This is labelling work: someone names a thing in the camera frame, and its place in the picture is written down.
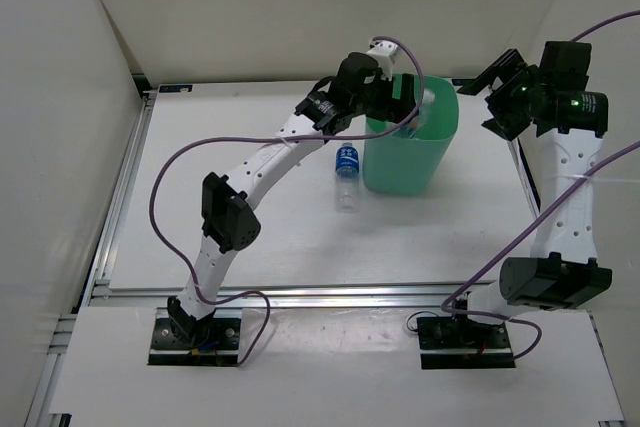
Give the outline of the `white orange label clear bottle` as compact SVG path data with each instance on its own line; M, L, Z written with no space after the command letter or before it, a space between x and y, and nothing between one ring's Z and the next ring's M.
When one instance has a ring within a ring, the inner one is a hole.
M427 124L435 101L435 93L430 89L425 89L418 113L407 124L398 129L397 135L403 139L415 138L418 132Z

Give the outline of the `blue label clear bottle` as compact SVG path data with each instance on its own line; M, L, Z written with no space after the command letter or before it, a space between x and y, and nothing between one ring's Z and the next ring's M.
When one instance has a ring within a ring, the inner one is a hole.
M338 212L356 212L360 200L359 154L351 142L344 142L335 156L335 208Z

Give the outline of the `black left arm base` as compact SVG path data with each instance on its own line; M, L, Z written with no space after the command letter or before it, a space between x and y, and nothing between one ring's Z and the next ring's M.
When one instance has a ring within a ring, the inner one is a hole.
M165 309L157 309L147 356L151 366L234 367L239 360L242 312L216 309L194 336L179 334Z

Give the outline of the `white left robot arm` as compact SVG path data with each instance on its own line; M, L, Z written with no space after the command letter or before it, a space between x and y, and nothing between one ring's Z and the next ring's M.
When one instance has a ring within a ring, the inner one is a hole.
M379 41L366 53L354 52L337 74L315 86L295 107L274 142L260 148L224 175L210 173L202 184L202 238L194 276L167 302L173 334L188 347L206 342L214 302L237 254L255 241L261 224L255 211L268 191L328 137L346 130L353 118L366 115L399 123L415 106L414 82L402 77L400 96L393 96L392 72L398 45Z

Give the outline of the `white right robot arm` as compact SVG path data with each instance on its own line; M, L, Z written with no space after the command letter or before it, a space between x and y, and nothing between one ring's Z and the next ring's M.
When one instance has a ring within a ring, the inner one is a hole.
M592 47L576 41L549 41L539 64L515 49L504 52L459 90L486 97L484 127L514 141L534 126L533 150L540 172L530 180L539 215L526 257L502 255L496 282L470 292L458 303L463 313L449 322L449 334L470 347L486 331L533 310L575 309L606 291L612 271L601 267L593 240L594 189L587 179L608 130L605 94L587 88Z

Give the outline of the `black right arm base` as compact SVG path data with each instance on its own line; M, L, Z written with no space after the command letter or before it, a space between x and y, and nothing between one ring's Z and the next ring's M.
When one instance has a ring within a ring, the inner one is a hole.
M513 369L514 353L503 324L419 311L406 322L418 336L422 370Z

